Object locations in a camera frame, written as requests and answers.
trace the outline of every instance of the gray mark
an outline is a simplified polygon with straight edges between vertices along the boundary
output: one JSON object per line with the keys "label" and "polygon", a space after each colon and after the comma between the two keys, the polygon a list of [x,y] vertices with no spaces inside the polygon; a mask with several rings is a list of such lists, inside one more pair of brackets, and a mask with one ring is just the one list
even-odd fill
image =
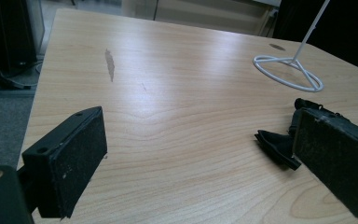
{"label": "gray mark", "polygon": [[109,71],[110,81],[113,82],[113,76],[115,75],[115,63],[113,62],[112,54],[106,49],[105,59],[107,63],[107,70]]}

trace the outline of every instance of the light wood tabletop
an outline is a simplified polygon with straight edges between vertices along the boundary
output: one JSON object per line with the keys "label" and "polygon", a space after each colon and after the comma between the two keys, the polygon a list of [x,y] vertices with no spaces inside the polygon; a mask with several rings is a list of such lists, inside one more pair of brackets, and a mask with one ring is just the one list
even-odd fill
{"label": "light wood tabletop", "polygon": [[[324,82],[312,93],[253,65],[260,54],[293,57],[298,46],[59,9],[23,150],[73,113],[101,105],[108,154],[70,219],[35,211],[35,222],[358,222],[305,165],[277,165],[255,139],[260,129],[286,134],[296,98],[358,125],[358,67],[307,45],[298,59]],[[308,83],[288,66],[267,67]]]}

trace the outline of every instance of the white stand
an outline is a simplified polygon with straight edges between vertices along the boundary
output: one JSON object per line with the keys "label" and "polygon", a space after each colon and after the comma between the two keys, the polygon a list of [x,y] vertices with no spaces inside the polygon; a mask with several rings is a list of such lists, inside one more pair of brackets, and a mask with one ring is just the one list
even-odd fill
{"label": "white stand", "polygon": [[[264,73],[266,76],[271,77],[272,79],[281,82],[282,84],[302,90],[302,91],[321,91],[324,88],[324,84],[322,81],[317,78],[314,74],[307,71],[300,63],[300,61],[297,59],[298,55],[300,54],[301,50],[303,49],[304,45],[307,43],[308,38],[310,37],[310,34],[312,33],[313,29],[316,27],[316,23],[318,23],[318,20],[321,18],[322,14],[324,13],[325,8],[327,7],[327,4],[330,2],[330,0],[325,0],[324,4],[321,7],[321,10],[319,11],[318,15],[316,16],[315,20],[313,21],[312,25],[310,26],[310,29],[308,30],[307,34],[305,35],[300,47],[297,50],[297,53],[294,58],[276,58],[268,55],[258,55],[254,58],[254,64],[255,67],[260,70],[260,72]],[[263,68],[260,63],[283,63],[286,65],[289,65],[291,67],[294,67],[298,71],[302,72],[304,76],[307,78],[308,82],[312,87],[304,87],[297,84],[294,84],[292,82],[286,81],[280,77],[276,77],[273,74],[271,74],[269,71],[267,71],[265,68]]]}

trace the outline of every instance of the wooden table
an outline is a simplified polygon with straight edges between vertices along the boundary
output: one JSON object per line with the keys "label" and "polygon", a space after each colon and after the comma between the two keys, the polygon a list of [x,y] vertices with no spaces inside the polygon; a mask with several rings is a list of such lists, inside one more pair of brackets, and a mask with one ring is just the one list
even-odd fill
{"label": "wooden table", "polygon": [[[107,159],[61,223],[358,222],[305,165],[278,166],[255,140],[259,129],[286,133],[298,97],[358,125],[357,67],[306,46],[299,60],[325,85],[310,93],[273,81],[252,63],[259,54],[291,57],[298,46],[58,10],[23,149],[96,105],[103,107],[108,143]],[[290,67],[269,66],[307,83]],[[60,222],[37,212],[34,219]]]}

